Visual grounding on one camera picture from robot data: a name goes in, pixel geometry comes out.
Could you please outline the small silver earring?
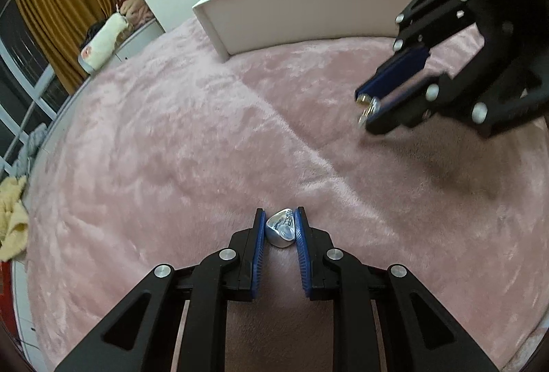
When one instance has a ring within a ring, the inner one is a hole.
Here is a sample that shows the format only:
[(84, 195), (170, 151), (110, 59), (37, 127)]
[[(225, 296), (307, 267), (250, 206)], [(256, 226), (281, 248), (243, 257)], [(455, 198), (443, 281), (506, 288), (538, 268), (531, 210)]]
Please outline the small silver earring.
[(364, 128), (366, 126), (367, 120), (370, 118), (370, 116), (373, 116), (376, 114), (376, 112), (379, 111), (379, 107), (381, 106), (381, 102), (376, 97), (370, 97), (366, 94), (361, 94), (357, 97), (355, 102), (360, 105), (363, 108), (363, 111), (361, 115), (359, 115), (359, 119), (357, 121), (358, 125), (361, 126), (361, 128)]

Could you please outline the white rectangular tray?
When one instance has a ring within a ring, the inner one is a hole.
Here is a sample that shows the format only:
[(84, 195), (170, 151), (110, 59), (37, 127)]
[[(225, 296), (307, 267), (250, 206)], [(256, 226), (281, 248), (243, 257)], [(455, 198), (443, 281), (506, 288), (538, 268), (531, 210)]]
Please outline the white rectangular tray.
[(221, 58), (309, 40), (394, 37), (412, 0), (199, 0), (192, 10)]

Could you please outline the red cloth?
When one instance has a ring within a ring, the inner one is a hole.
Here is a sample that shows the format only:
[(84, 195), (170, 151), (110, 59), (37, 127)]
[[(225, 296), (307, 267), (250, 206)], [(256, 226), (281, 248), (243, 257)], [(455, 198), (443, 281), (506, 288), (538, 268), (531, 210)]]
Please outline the red cloth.
[(5, 324), (8, 333), (17, 337), (18, 329), (14, 312), (11, 261), (2, 262), (0, 267), (0, 310), (1, 321)]

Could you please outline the pink fluffy bed blanket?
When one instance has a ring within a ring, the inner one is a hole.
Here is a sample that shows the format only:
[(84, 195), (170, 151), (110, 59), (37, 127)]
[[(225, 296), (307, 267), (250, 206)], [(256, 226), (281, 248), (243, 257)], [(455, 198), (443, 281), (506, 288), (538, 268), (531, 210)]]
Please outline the pink fluffy bed blanket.
[(382, 38), (221, 61), (197, 21), (96, 76), (30, 180), (30, 307), (49, 368), (158, 264), (196, 264), (258, 208), (304, 207), (362, 262), (407, 266), (493, 363), (548, 328), (548, 128), (435, 116), (373, 137), (354, 89)]

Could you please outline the silver shell ornament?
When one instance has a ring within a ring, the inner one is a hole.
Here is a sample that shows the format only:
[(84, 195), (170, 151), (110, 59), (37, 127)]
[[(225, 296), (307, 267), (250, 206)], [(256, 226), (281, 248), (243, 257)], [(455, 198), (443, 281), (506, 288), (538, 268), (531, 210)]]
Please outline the silver shell ornament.
[(267, 241), (277, 248), (291, 246), (296, 240), (294, 211), (285, 208), (269, 217), (265, 224), (265, 236)]

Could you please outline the white rolled plush pillow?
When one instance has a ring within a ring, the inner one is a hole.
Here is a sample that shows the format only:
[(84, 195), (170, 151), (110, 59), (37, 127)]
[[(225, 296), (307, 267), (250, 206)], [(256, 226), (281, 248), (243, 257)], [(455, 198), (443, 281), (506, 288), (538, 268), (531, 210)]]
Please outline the white rolled plush pillow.
[(84, 71), (95, 74), (101, 70), (132, 30), (131, 23), (124, 15), (114, 13), (80, 50), (78, 61)]

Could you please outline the grey clothes pile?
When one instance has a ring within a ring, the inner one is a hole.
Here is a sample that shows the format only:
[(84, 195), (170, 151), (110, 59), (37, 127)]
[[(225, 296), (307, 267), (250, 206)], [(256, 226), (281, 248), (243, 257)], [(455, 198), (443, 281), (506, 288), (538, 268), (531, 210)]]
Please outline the grey clothes pile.
[(29, 134), (27, 142), (19, 150), (18, 156), (12, 165), (12, 177), (20, 178), (30, 174), (34, 158), (46, 139), (47, 132), (47, 125), (42, 123)]

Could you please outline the bay window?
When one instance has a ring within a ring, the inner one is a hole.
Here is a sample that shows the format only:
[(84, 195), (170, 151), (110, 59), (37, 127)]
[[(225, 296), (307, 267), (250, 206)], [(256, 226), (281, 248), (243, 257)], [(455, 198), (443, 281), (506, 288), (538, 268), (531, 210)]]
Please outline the bay window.
[(1, 8), (1, 177), (12, 165), (29, 134), (47, 129), (70, 97), (52, 65), (34, 41), (16, 0)]

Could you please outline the yellow blanket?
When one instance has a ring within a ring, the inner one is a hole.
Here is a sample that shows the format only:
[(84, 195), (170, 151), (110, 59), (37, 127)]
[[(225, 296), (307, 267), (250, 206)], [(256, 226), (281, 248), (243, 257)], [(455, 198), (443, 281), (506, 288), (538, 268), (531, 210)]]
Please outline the yellow blanket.
[(21, 200), (26, 183), (27, 178), (25, 176), (20, 178), (7, 177), (1, 182), (1, 262), (17, 258), (28, 244), (29, 215)]

